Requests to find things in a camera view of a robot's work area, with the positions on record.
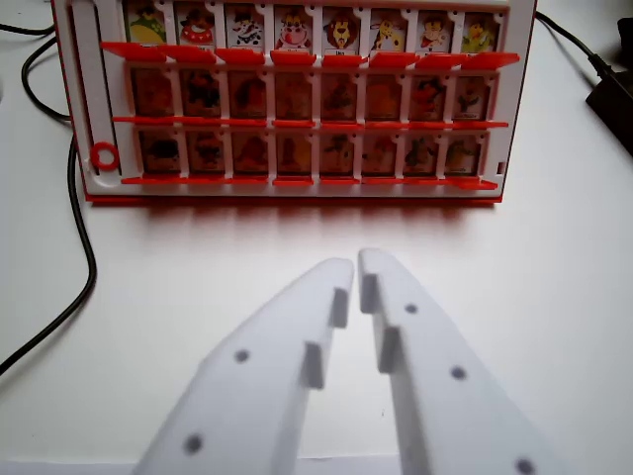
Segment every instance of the cartoon character picture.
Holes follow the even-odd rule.
[[[488,107],[488,86],[486,78],[460,77],[457,79],[455,109],[453,119],[482,121]]]
[[[462,52],[494,51],[498,24],[492,14],[467,13],[464,20]]]
[[[346,135],[321,136],[321,176],[342,176],[353,173],[354,143]]]
[[[224,173],[224,145],[213,132],[187,132],[189,171]]]
[[[279,32],[275,49],[310,52],[313,22],[303,6],[275,7],[275,28]]]
[[[264,19],[253,5],[226,4],[226,44],[229,48],[264,48]]]
[[[437,76],[416,76],[411,83],[411,107],[409,119],[412,121],[441,121],[444,112],[446,87]]]
[[[399,10],[373,9],[371,21],[370,30],[375,35],[371,54],[405,50],[407,23],[401,18]]]
[[[268,173],[266,142],[256,134],[233,134],[233,172],[261,175]]]
[[[324,54],[358,54],[360,20],[351,8],[324,8],[323,24]]]
[[[431,138],[413,138],[405,155],[404,176],[427,176],[435,174],[438,145]]]
[[[173,116],[171,81],[158,68],[130,70],[138,116]]]
[[[298,135],[277,137],[277,174],[310,175],[312,144]]]
[[[180,84],[185,116],[220,116],[220,84],[207,69],[181,70]]]
[[[474,137],[453,137],[446,153],[444,174],[472,176],[477,174],[480,146]]]
[[[302,72],[281,72],[275,76],[277,119],[304,121],[311,117],[313,87]]]
[[[324,74],[321,86],[321,118],[327,121],[355,120],[356,84],[349,74]]]
[[[363,176],[393,176],[396,144],[389,136],[368,135],[363,150]]]
[[[254,72],[228,74],[230,115],[241,119],[266,117],[266,83]]]
[[[140,154],[145,173],[180,171],[178,142],[167,132],[138,132]]]
[[[149,0],[127,3],[126,27],[129,42],[163,45],[167,41],[165,17]]]
[[[451,49],[452,23],[444,12],[420,12],[417,24],[418,52],[448,52]]]
[[[396,121],[400,117],[402,86],[393,75],[371,75],[367,79],[365,119]]]
[[[178,43],[209,46],[214,43],[216,19],[204,3],[174,2]]]

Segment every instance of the white plastic frame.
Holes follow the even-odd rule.
[[[166,31],[168,40],[175,44],[176,29],[174,25],[173,1],[165,0],[163,5],[155,2],[156,7],[160,8],[165,15]],[[369,55],[369,16],[371,15],[371,6],[373,0],[368,0],[360,11],[359,7],[354,9],[356,15],[361,20],[360,27],[360,54]],[[275,4],[296,4],[292,1],[280,1]],[[224,45],[224,29],[225,15],[224,4],[222,2],[205,2],[208,10],[216,16],[217,25],[217,48]],[[257,3],[257,9],[265,18],[265,48],[266,63],[257,67],[257,70],[274,73],[275,71],[283,71],[285,67],[276,66],[270,58],[270,49],[274,46],[275,32],[273,5],[268,1]],[[306,73],[312,72],[311,77],[313,83],[313,119],[316,126],[312,130],[315,137],[321,132],[319,111],[320,111],[320,74],[325,72],[337,72],[333,68],[321,68],[320,49],[322,34],[322,7],[333,4],[318,3],[315,9],[310,10],[309,5],[306,11],[313,16],[313,53],[316,54],[316,62],[313,66],[303,68]],[[531,35],[534,0],[463,0],[459,4],[455,4],[448,0],[438,0],[434,2],[382,2],[378,4],[380,7],[398,8],[402,10],[402,14],[407,17],[407,51],[414,52],[414,43],[412,39],[416,39],[416,24],[419,10],[444,10],[449,12],[451,20],[454,21],[454,34],[452,52],[459,51],[459,42],[461,42],[461,31],[463,29],[463,12],[480,11],[480,12],[496,12],[496,19],[500,23],[499,40],[497,50],[516,52],[520,55],[520,62],[506,66],[497,71],[494,76],[496,78],[496,87],[492,90],[492,97],[489,101],[491,110],[488,114],[488,120],[504,121],[509,123],[508,128],[494,129],[486,132],[487,138],[487,154],[485,159],[485,169],[480,170],[480,176],[497,185],[494,190],[464,190],[455,186],[427,186],[419,185],[403,186],[395,184],[393,186],[374,186],[369,184],[354,185],[330,185],[321,184],[318,180],[318,173],[314,170],[315,184],[309,188],[292,188],[292,187],[276,187],[272,185],[274,180],[274,168],[271,167],[271,177],[269,184],[266,186],[248,186],[248,185],[135,185],[123,184],[122,179],[133,178],[138,176],[139,170],[134,163],[134,142],[131,141],[132,126],[126,123],[112,123],[112,117],[127,117],[130,113],[130,91],[127,84],[126,62],[108,51],[100,49],[99,42],[120,42],[125,40],[124,17],[123,10],[120,6],[120,0],[54,0],[53,9],[57,28],[59,31],[60,53],[62,55],[64,76],[68,86],[70,108],[73,115],[73,125],[77,134],[77,143],[81,156],[83,176],[86,189],[92,196],[143,196],[143,195],[163,195],[163,196],[338,196],[338,197],[427,197],[427,198],[473,198],[473,199],[497,199],[501,195],[502,185],[504,181],[504,173],[509,155],[509,149],[515,124],[515,117],[518,108],[521,85],[525,69],[525,59]],[[240,69],[239,66],[229,66],[223,64],[218,59],[215,65],[205,66],[200,64],[180,64],[168,58],[166,63],[172,69],[172,77],[174,81],[174,111],[180,110],[180,92],[178,90],[179,77],[178,69],[181,67],[201,67],[208,68],[213,72],[221,85],[221,103],[222,116],[228,117],[227,108],[227,91],[226,91],[226,72],[228,70]],[[356,79],[359,95],[364,89],[364,73],[378,73],[379,70],[368,67],[367,63],[354,72],[347,70],[352,74],[359,73]],[[386,69],[390,74],[400,75],[403,73],[401,69]],[[434,71],[422,69],[414,69],[413,65],[405,70],[405,79],[403,80],[403,98],[401,101],[401,122],[407,122],[407,104],[406,95],[410,88],[407,87],[407,81],[410,81],[410,74],[432,75]],[[462,71],[459,66],[453,68],[452,71],[441,71],[440,75],[467,74],[490,75],[490,71]],[[274,117],[274,88],[271,94],[268,94],[268,125],[266,130],[268,133],[274,133],[271,126]],[[451,100],[450,90],[447,91],[447,102]],[[445,114],[451,111],[449,104],[445,105]],[[357,102],[357,118],[358,123],[364,123],[364,104],[362,101]],[[120,166],[113,170],[96,170],[91,164],[90,150],[94,143],[111,143],[115,145],[120,155]],[[318,150],[317,144],[314,144],[313,150]],[[100,152],[101,161],[108,163],[113,158],[106,152]],[[318,160],[313,156],[313,163]]]

